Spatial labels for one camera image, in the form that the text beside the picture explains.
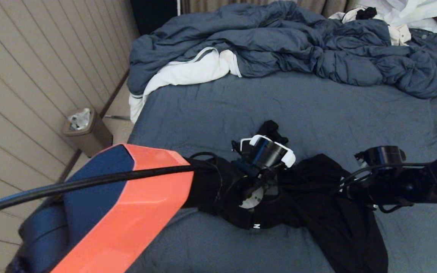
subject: curtain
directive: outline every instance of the curtain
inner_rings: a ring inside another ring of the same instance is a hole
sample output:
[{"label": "curtain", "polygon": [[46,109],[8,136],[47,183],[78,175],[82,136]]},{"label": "curtain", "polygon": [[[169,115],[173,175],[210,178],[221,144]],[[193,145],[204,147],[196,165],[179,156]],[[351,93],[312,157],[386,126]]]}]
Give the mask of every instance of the curtain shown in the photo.
[{"label": "curtain", "polygon": [[[213,12],[219,7],[233,3],[251,3],[267,5],[275,0],[180,0],[182,14],[192,12]],[[345,11],[347,0],[295,0],[300,7],[306,8],[324,17],[329,17],[335,12]]]}]

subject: bed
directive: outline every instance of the bed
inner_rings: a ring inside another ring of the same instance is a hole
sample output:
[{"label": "bed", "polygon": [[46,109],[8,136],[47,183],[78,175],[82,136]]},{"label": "bed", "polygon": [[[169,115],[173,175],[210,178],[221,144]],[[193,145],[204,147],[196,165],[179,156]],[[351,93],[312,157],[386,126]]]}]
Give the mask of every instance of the bed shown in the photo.
[{"label": "bed", "polygon": [[[413,31],[411,46],[437,55],[437,35]],[[131,70],[130,78],[138,76]],[[393,85],[354,86],[312,73],[278,71],[239,78],[228,74],[196,85],[167,85],[151,93],[129,143],[214,152],[232,160],[231,140],[253,135],[269,119],[290,139],[298,161],[326,154],[347,171],[354,154],[397,145],[408,162],[437,159],[437,94],[416,98]],[[437,204],[375,213],[389,272],[437,272]],[[182,209],[127,271],[333,272],[305,228],[285,225],[241,230],[197,209]]]}]

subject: plastic bag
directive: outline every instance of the plastic bag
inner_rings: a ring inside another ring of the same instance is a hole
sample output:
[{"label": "plastic bag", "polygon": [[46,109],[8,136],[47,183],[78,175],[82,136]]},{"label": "plastic bag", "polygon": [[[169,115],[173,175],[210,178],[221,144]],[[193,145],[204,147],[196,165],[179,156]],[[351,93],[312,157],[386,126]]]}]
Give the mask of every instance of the plastic bag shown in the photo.
[{"label": "plastic bag", "polygon": [[67,117],[68,121],[70,121],[70,128],[73,131],[83,130],[85,129],[90,120],[90,109],[84,108],[82,112],[78,112],[73,114],[72,116]]}]

